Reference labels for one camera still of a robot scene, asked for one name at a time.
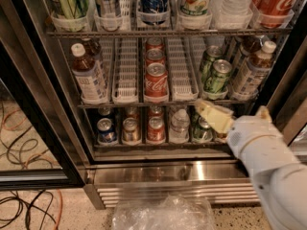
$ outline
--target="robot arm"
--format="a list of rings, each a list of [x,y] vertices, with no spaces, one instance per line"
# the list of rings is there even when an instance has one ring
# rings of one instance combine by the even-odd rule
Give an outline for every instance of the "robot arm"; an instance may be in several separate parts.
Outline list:
[[[250,181],[275,230],[307,229],[307,167],[283,142],[266,108],[256,116],[231,118],[228,109],[199,100],[196,110],[219,133],[248,170]]]

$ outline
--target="plastic bag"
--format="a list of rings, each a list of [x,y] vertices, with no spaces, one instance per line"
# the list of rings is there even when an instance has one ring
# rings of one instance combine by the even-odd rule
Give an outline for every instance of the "plastic bag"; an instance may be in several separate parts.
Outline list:
[[[201,204],[169,195],[164,201],[119,202],[112,219],[112,230],[214,230],[210,203]]]

